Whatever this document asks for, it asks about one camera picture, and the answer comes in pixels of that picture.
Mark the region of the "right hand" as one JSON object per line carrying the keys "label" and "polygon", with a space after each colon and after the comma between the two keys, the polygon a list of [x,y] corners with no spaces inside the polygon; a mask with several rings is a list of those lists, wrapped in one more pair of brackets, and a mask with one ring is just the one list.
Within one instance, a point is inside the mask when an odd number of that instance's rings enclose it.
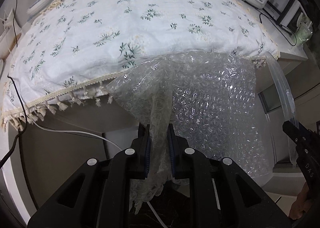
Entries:
{"label": "right hand", "polygon": [[309,187],[307,183],[303,185],[301,192],[297,195],[296,201],[292,204],[289,217],[293,220],[299,219],[304,213],[308,212],[312,201],[308,198]]}

